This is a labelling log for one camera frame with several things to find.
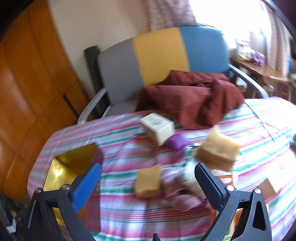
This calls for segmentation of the pale blue yellow sock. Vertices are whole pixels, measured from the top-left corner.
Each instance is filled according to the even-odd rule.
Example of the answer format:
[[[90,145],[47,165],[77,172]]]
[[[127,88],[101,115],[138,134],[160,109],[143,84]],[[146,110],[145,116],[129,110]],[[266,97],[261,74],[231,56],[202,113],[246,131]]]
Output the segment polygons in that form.
[[[198,181],[195,178],[195,166],[197,162],[194,159],[187,159],[181,169],[180,179],[182,184],[195,196],[205,198]]]

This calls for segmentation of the striped tablecloth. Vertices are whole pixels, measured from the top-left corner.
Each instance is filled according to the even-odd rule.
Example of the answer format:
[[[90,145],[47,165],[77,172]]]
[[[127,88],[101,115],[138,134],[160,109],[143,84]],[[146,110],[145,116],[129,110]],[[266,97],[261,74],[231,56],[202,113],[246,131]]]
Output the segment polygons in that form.
[[[55,132],[41,150],[27,190],[57,190],[101,165],[97,187],[81,206],[95,240],[201,240],[217,211],[199,186],[195,166],[203,162],[232,191],[259,193],[271,228],[282,240],[295,221],[295,105],[279,97],[246,99],[220,123],[175,134],[189,145],[160,146],[148,127],[163,133],[171,121],[140,111],[114,115]]]

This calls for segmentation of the dark red cloth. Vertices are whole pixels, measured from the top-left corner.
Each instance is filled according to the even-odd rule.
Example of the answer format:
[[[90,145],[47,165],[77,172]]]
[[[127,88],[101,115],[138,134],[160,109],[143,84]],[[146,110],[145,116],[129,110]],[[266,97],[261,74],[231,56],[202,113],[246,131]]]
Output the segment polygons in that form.
[[[224,74],[172,70],[140,91],[136,110],[160,110],[187,130],[203,130],[243,102],[242,92]]]

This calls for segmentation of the cream tea box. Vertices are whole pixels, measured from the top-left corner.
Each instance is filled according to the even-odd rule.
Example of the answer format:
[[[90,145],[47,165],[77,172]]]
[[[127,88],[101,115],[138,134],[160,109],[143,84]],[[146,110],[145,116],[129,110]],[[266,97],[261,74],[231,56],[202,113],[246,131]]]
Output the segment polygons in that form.
[[[161,146],[175,134],[173,121],[157,113],[151,113],[139,120],[146,135],[157,145]]]

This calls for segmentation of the yellow sponge block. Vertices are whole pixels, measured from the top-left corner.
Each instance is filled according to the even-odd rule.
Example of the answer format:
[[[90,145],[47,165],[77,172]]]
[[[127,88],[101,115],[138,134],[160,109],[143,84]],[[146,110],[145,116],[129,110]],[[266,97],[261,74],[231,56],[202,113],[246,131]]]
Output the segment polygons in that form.
[[[154,198],[161,194],[161,164],[139,169],[133,186],[137,198]]]
[[[197,148],[194,157],[211,170],[231,172],[241,145],[222,134],[217,125]]]

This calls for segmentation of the small white box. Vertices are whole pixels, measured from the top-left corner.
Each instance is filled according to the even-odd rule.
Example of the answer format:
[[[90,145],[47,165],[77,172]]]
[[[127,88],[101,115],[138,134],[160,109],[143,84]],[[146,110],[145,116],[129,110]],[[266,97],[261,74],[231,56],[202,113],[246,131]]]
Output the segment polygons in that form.
[[[269,178],[266,178],[262,183],[260,183],[258,188],[261,190],[264,200],[273,197],[278,192],[276,186],[273,185]]]

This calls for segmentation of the purple sachet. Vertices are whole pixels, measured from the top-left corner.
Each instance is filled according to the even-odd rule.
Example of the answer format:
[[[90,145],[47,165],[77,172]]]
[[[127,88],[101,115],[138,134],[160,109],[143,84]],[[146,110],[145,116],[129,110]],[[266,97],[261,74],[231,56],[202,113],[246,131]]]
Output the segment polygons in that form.
[[[180,153],[185,147],[192,146],[193,143],[182,136],[181,134],[175,134],[168,138],[164,145],[168,147],[169,149],[172,149],[175,153]]]

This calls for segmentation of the gold tin tray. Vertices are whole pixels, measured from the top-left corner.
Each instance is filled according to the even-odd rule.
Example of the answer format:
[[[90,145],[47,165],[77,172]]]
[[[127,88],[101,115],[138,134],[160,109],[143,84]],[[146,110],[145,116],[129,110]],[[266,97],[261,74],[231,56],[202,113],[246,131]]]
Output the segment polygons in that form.
[[[44,183],[44,191],[58,190],[64,184],[71,184],[82,175],[91,163],[103,163],[104,155],[97,144],[92,143],[56,156],[50,165]],[[78,211],[86,228],[90,232],[100,232],[100,188],[96,184],[85,207]]]

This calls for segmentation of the pink patterned curtain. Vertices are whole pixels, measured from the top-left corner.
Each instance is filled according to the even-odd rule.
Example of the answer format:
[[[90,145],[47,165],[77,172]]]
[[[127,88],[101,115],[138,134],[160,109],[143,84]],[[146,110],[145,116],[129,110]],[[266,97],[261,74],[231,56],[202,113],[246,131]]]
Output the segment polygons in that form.
[[[150,31],[197,25],[188,0],[148,0],[145,1],[145,6]]]

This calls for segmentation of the wooden wardrobe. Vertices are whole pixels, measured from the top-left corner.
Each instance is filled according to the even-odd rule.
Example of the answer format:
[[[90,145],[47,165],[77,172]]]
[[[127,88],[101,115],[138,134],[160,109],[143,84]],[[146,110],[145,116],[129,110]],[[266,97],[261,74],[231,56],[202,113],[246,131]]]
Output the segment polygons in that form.
[[[88,97],[46,1],[34,1],[1,40],[1,191],[18,201],[50,135],[76,123]]]

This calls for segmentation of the wooden side desk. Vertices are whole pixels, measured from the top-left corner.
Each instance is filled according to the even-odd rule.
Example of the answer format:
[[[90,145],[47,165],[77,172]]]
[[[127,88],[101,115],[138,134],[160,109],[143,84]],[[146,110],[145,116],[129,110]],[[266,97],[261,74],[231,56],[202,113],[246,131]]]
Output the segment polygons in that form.
[[[291,100],[292,88],[288,77],[268,65],[255,65],[246,60],[231,58],[231,64],[247,71],[247,75],[255,80],[269,96],[278,96]]]

